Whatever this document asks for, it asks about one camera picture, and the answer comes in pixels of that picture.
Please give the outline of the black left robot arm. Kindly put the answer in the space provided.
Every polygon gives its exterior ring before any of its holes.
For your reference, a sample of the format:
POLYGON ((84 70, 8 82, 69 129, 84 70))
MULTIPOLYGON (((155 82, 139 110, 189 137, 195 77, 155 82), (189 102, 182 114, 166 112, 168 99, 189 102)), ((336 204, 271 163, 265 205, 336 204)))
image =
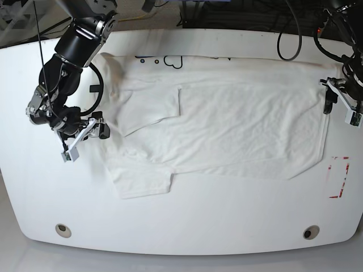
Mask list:
POLYGON ((354 109, 362 112, 362 1, 323 1, 342 40, 349 45, 351 57, 341 56, 345 93, 356 101, 354 109))

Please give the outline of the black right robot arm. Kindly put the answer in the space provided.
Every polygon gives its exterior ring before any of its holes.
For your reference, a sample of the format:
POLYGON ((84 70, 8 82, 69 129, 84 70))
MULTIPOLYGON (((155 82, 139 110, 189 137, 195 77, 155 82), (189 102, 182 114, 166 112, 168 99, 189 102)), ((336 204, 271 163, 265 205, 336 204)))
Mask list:
POLYGON ((102 100, 104 81, 91 61, 107 41, 118 14, 116 1, 58 1, 58 4, 70 15, 71 23, 59 39, 52 58, 42 63, 39 85, 26 114, 35 125, 48 124, 67 150, 65 142, 69 138, 85 139, 93 131, 101 139, 109 137, 102 113, 96 110, 102 100), (82 111, 79 107, 66 106, 66 101, 78 89, 86 67, 96 74, 99 83, 90 86, 90 92, 97 94, 94 104, 82 111))

